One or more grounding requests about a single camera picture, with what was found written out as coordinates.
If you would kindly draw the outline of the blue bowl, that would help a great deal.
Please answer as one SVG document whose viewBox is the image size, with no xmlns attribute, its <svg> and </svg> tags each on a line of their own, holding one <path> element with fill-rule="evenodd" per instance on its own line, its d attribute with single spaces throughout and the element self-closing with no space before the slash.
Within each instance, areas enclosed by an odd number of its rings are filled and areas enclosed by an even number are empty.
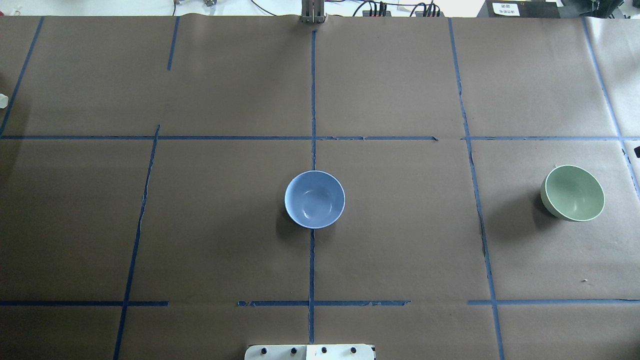
<svg viewBox="0 0 640 360">
<path fill-rule="evenodd" d="M 343 185 L 332 174 L 309 170 L 295 176 L 284 194 L 286 214 L 297 225 L 322 229 L 336 223 L 346 207 Z"/>
</svg>

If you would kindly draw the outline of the green bowl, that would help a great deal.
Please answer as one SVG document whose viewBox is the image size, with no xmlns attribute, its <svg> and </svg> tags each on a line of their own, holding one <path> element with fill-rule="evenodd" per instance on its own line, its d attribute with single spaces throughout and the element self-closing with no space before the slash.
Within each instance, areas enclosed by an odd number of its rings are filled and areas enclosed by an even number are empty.
<svg viewBox="0 0 640 360">
<path fill-rule="evenodd" d="M 580 166 L 560 165 L 549 171 L 539 188 L 542 205 L 563 221 L 585 223 L 601 215 L 606 196 L 601 183 Z"/>
</svg>

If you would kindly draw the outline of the black box with label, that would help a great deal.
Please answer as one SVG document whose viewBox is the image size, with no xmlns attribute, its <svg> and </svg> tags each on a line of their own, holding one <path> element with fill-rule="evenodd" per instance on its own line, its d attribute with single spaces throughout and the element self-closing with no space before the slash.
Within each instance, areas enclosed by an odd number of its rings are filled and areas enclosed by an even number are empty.
<svg viewBox="0 0 640 360">
<path fill-rule="evenodd" d="M 555 1 L 485 0 L 476 18 L 560 19 Z"/>
</svg>

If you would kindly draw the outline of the black usb hub right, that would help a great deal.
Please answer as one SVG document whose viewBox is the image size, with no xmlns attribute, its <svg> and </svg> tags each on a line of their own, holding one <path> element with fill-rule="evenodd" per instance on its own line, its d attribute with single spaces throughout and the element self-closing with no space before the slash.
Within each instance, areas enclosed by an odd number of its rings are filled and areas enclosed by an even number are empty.
<svg viewBox="0 0 640 360">
<path fill-rule="evenodd" d="M 443 16 L 441 7 L 434 0 L 430 2 L 420 2 L 413 6 L 410 17 L 416 18 L 440 18 Z"/>
</svg>

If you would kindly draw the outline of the black usb hub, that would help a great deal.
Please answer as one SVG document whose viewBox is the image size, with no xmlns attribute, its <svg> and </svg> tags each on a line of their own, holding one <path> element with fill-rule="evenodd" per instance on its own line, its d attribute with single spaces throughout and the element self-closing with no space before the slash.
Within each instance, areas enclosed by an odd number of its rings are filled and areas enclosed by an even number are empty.
<svg viewBox="0 0 640 360">
<path fill-rule="evenodd" d="M 440 18 L 443 16 L 441 7 L 434 0 L 430 2 L 420 2 L 413 6 L 410 17 L 416 18 Z"/>
<path fill-rule="evenodd" d="M 361 10 L 361 16 L 364 18 L 390 18 L 392 16 L 391 10 L 388 9 L 389 4 L 383 1 L 364 1 L 359 5 L 358 10 Z"/>
</svg>

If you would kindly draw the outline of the black usb hub left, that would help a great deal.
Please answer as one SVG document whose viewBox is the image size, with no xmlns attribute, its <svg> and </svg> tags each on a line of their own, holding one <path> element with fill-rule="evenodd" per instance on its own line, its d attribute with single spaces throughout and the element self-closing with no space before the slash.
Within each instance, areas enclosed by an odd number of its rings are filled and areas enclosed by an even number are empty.
<svg viewBox="0 0 640 360">
<path fill-rule="evenodd" d="M 359 5 L 358 10 L 361 10 L 361 16 L 364 18 L 390 18 L 392 16 L 391 10 L 388 9 L 389 4 L 383 1 L 364 1 Z"/>
</svg>

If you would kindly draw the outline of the white toaster plug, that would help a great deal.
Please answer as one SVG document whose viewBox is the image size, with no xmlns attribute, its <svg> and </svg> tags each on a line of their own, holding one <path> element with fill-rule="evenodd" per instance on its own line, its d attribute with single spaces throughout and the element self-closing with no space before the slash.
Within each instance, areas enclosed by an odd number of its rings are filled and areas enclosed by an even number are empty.
<svg viewBox="0 0 640 360">
<path fill-rule="evenodd" d="M 6 109 L 9 104 L 9 97 L 3 93 L 0 94 L 0 109 Z"/>
</svg>

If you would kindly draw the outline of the aluminium frame post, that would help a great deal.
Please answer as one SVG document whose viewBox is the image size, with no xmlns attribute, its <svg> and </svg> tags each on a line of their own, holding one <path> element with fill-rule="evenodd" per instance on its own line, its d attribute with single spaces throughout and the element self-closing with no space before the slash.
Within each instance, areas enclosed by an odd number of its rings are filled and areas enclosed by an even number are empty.
<svg viewBox="0 0 640 360">
<path fill-rule="evenodd" d="M 302 0 L 300 20 L 306 24 L 322 24 L 326 21 L 325 0 Z"/>
</svg>

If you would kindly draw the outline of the white pedestal base plate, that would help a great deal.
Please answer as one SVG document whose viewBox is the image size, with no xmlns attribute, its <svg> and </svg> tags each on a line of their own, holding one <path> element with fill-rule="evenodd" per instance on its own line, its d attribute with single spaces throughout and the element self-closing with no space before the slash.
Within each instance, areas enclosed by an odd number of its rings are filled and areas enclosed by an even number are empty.
<svg viewBox="0 0 640 360">
<path fill-rule="evenodd" d="M 263 344 L 251 345 L 245 360 L 375 360 L 375 347 L 364 343 L 347 344 Z"/>
</svg>

